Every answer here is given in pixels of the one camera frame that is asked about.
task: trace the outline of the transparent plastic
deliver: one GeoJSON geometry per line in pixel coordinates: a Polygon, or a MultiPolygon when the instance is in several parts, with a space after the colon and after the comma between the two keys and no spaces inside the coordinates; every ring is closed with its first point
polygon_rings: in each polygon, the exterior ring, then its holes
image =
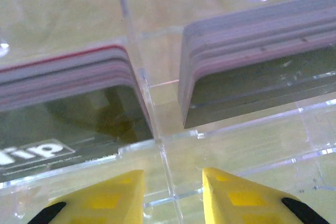
{"type": "Polygon", "coordinates": [[[154,131],[115,155],[0,183],[0,223],[27,223],[53,198],[132,169],[145,170],[144,223],[205,223],[201,170],[210,166],[292,193],[336,222],[336,93],[183,129],[184,26],[283,1],[0,0],[1,68],[122,45],[154,131]]]}

